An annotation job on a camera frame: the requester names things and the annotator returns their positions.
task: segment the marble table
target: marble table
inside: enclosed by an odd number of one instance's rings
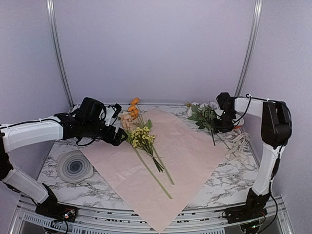
[[[207,130],[199,130],[194,121],[187,119],[185,106],[140,106],[142,111],[148,111],[155,107],[173,113],[195,131],[210,134]],[[240,131],[236,130],[226,134],[217,134],[214,138],[216,143],[231,149],[234,144],[230,141],[239,134]],[[56,141],[44,163],[38,181],[47,184],[60,202],[86,207],[131,210],[97,171],[89,179],[76,184],[61,180],[57,173],[58,157],[63,153],[81,148],[76,145],[74,139]],[[247,144],[243,148],[243,153],[247,156],[247,160],[243,160],[241,157],[236,157],[234,160],[224,158],[185,209],[211,208],[245,202],[248,190],[256,178],[258,167]]]

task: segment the gray concentric circle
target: gray concentric circle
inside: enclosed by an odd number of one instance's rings
[[[80,150],[74,150],[58,159],[58,175],[66,182],[78,183],[93,175],[93,167]]]

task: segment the purple wall panel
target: purple wall panel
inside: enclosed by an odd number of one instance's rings
[[[252,0],[58,0],[55,13],[75,103],[209,101],[234,94]]]
[[[282,194],[294,233],[312,233],[312,2],[264,1],[258,39],[243,94],[286,101],[293,134],[273,184]],[[260,120],[246,117],[245,129],[262,154]]]
[[[45,1],[0,1],[0,123],[68,111],[48,23]],[[36,177],[52,142],[9,153]],[[0,230],[8,231],[19,195],[0,184]]]

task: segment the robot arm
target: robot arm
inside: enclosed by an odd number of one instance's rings
[[[271,196],[271,184],[277,173],[281,155],[292,134],[290,111],[281,101],[247,97],[231,97],[221,93],[217,97],[223,113],[214,120],[215,132],[228,132],[235,126],[236,112],[261,117],[261,137],[263,140],[262,160],[257,178],[250,188],[246,205],[228,209],[225,216],[229,223],[240,222],[267,214],[265,205]]]
[[[80,108],[72,113],[55,114],[52,117],[18,124],[0,126],[0,180],[9,188],[30,196],[37,204],[36,212],[58,218],[64,211],[76,212],[75,207],[58,204],[51,189],[10,163],[8,152],[39,142],[76,137],[104,140],[118,146],[127,139],[123,129],[112,126],[111,120],[121,111],[118,104],[105,107],[103,103],[86,97]]]

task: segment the wrapping paper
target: wrapping paper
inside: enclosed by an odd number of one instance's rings
[[[81,150],[114,191],[151,227],[161,233],[192,200],[227,150],[214,146],[211,136],[190,129],[173,114],[149,110],[144,120],[153,123],[150,134],[175,185],[165,173],[159,173],[153,160],[139,150],[173,199],[169,199],[141,163],[132,146],[118,147],[96,142]]]

